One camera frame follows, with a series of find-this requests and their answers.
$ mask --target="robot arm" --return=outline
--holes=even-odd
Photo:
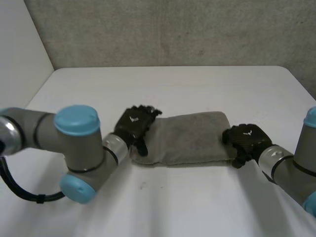
[[[143,137],[159,114],[153,107],[127,109],[114,132],[102,140],[98,114],[89,106],[70,106],[57,114],[5,109],[0,112],[0,156],[27,147],[63,153],[69,171],[59,183],[61,191],[74,201],[88,203],[127,157],[130,146],[147,155]]]
[[[223,143],[237,149],[232,165],[241,168],[254,159],[265,176],[279,185],[308,213],[316,217],[316,107],[306,118],[295,155],[272,144],[254,124],[241,124],[223,132]]]

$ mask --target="white wall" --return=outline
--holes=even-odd
[[[25,107],[53,71],[23,0],[0,0],[0,108]]]

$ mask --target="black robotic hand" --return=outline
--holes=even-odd
[[[237,157],[232,166],[237,169],[251,159],[258,163],[261,153],[273,145],[267,134],[254,124],[240,124],[225,130],[222,141],[224,144],[232,144],[236,148]]]
[[[148,150],[144,136],[156,117],[161,114],[160,110],[156,110],[152,106],[133,106],[125,110],[114,128],[113,134],[122,138],[128,148],[134,145],[139,155],[147,156]]]

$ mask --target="silver band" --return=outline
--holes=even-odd
[[[265,149],[259,157],[258,165],[261,170],[272,179],[272,169],[281,159],[293,154],[279,146],[272,146]]]
[[[10,120],[0,116],[0,141],[5,145],[1,156],[12,155],[22,148],[22,138],[18,128]]]
[[[114,134],[108,134],[102,141],[102,145],[109,148],[117,157],[120,164],[128,154],[126,143],[120,137]]]

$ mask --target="table surface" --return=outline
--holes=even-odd
[[[28,105],[57,112],[93,106],[103,136],[126,107],[153,105],[163,117],[223,111],[230,124],[256,123],[295,151],[303,118],[315,100],[285,68],[77,68],[53,73]],[[26,190],[51,194],[66,171],[61,154],[27,149],[8,158]],[[3,181],[2,237],[277,237],[316,235],[316,221],[249,162],[186,168],[140,167],[127,160],[87,205],[67,198],[23,201]]]

